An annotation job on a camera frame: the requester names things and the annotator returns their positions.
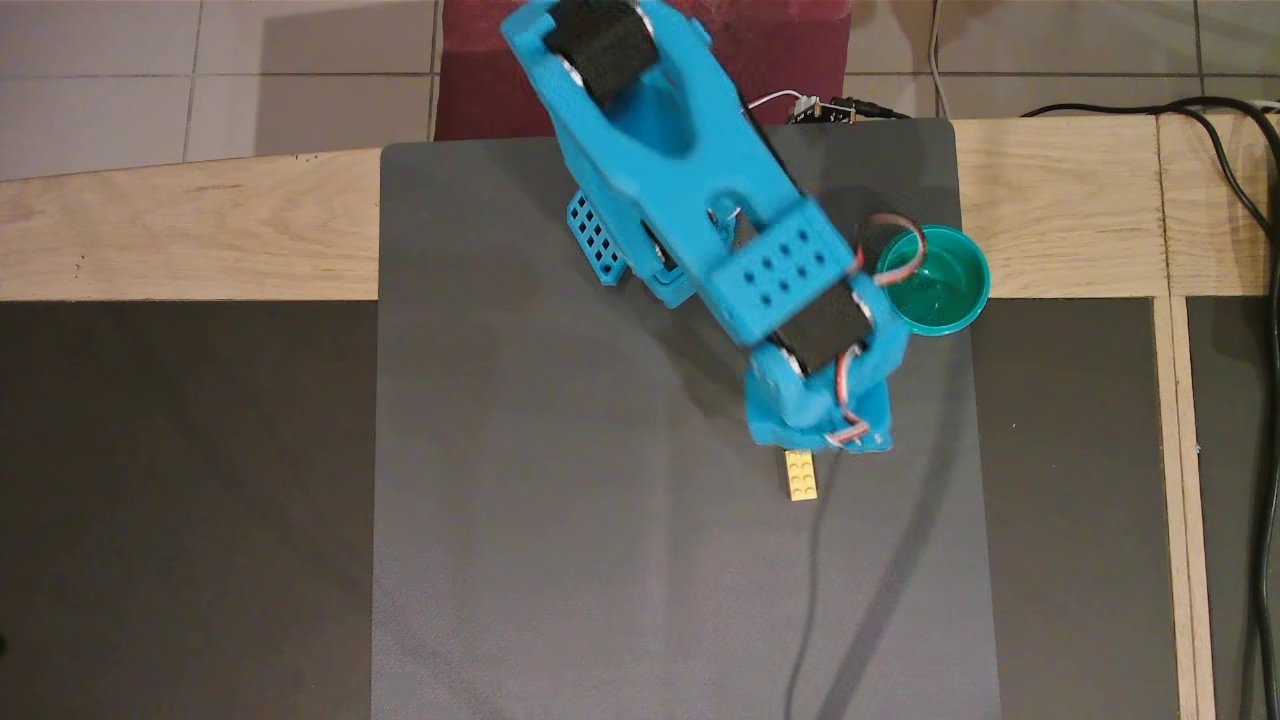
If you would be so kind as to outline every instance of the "blue 3d-printed part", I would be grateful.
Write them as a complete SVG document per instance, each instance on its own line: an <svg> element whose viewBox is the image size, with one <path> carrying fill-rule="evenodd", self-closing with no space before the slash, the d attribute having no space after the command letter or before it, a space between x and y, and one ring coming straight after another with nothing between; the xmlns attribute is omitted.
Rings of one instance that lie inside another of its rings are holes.
<svg viewBox="0 0 1280 720"><path fill-rule="evenodd" d="M568 204L568 229L577 238L577 245L595 270L595 277L600 278L600 284L605 287L618 284L627 272L627 260L618 255L621 249L609 238L604 220L595 214L595 209L581 192Z"/></svg>
<svg viewBox="0 0 1280 720"><path fill-rule="evenodd" d="M888 450L886 378L901 363L906 325L865 273L850 277L849 243L753 124L703 27L657 0L534 0L502 32L579 183L566 219L600 282L617 284L630 268L668 307L701 296L750 348L755 441L813 450L849 427L836 363L801 369L776 338L819 296L847 287L870 311L849 388L850 409L872 429L845 447ZM740 215L759 231L741 249Z"/></svg>

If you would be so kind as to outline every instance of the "red white wire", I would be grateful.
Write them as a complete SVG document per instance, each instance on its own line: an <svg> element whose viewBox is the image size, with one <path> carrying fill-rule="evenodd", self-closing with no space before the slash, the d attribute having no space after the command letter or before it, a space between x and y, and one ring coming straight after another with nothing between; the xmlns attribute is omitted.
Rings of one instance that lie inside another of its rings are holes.
<svg viewBox="0 0 1280 720"><path fill-rule="evenodd" d="M899 215L897 213L876 213L868 222L873 225L902 225L915 233L916 242L919 243L919 250L916 250L915 256L911 261L895 270L888 270L884 273L876 273L872 275L872 281L879 286L886 287L891 284L897 284L906 278L915 274L924 264L924 258L928 254L928 241L924 238L924 229L915 220L908 218L906 215ZM854 265L849 274L854 275L863 269L863 247L859 245L855 250ZM874 327L876 319L868 313L868 319ZM849 427L827 434L827 442L844 450L849 447L849 443L861 445L863 437L872 430L870 424L854 414L849 404L849 370L852 366L854 357L861 354L860 346L854 345L849 350L840 354L840 359L836 363L836 401L840 404L840 413L849 421Z"/></svg>

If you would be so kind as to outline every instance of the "floor tile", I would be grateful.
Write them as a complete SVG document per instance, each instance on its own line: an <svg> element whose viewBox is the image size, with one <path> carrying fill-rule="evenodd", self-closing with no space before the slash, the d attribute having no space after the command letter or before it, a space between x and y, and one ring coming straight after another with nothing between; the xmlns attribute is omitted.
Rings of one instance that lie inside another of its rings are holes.
<svg viewBox="0 0 1280 720"><path fill-rule="evenodd" d="M1199 94L1193 77L942 76L942 83L954 119L1012 118L1053 102L1148 105Z"/></svg>
<svg viewBox="0 0 1280 720"><path fill-rule="evenodd" d="M0 179L182 161L191 78L0 79Z"/></svg>
<svg viewBox="0 0 1280 720"><path fill-rule="evenodd" d="M909 73L929 69L929 0L855 0L845 70Z"/></svg>
<svg viewBox="0 0 1280 720"><path fill-rule="evenodd" d="M0 3L0 77L189 74L193 0Z"/></svg>
<svg viewBox="0 0 1280 720"><path fill-rule="evenodd" d="M954 73L1196 73L1185 0L942 5L938 60Z"/></svg>
<svg viewBox="0 0 1280 720"><path fill-rule="evenodd" d="M440 58L444 55L444 0L435 3L435 18L431 20L431 72L440 72Z"/></svg>
<svg viewBox="0 0 1280 720"><path fill-rule="evenodd" d="M197 76L188 160L424 141L430 77Z"/></svg>
<svg viewBox="0 0 1280 720"><path fill-rule="evenodd" d="M933 78L929 76L845 76L841 90L849 97L870 100L913 118L932 118Z"/></svg>
<svg viewBox="0 0 1280 720"><path fill-rule="evenodd" d="M200 73L426 73L435 1L207 0Z"/></svg>
<svg viewBox="0 0 1280 720"><path fill-rule="evenodd" d="M1280 99L1280 76L1207 77L1204 95L1225 95L1240 100L1276 100Z"/></svg>
<svg viewBox="0 0 1280 720"><path fill-rule="evenodd" d="M1201 3L1206 73L1280 74L1280 3Z"/></svg>

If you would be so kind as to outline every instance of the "yellow lego brick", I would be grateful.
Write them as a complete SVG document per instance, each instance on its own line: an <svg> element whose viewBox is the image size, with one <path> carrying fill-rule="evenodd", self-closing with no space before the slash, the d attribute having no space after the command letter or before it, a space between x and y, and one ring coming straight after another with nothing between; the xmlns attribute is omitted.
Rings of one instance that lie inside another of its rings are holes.
<svg viewBox="0 0 1280 720"><path fill-rule="evenodd" d="M786 451L786 462L791 501L818 500L818 475L813 470L813 452L788 450Z"/></svg>

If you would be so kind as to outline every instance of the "green cup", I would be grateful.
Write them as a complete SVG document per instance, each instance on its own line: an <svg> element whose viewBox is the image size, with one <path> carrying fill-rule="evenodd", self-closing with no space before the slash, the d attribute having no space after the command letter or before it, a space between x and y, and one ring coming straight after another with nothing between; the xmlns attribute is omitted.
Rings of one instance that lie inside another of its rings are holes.
<svg viewBox="0 0 1280 720"><path fill-rule="evenodd" d="M911 332L940 337L973 323L991 295L991 268L978 243L946 225L924 225L929 252L906 281L886 287L888 299ZM915 233L908 231L890 242L877 272L901 268L916 251Z"/></svg>

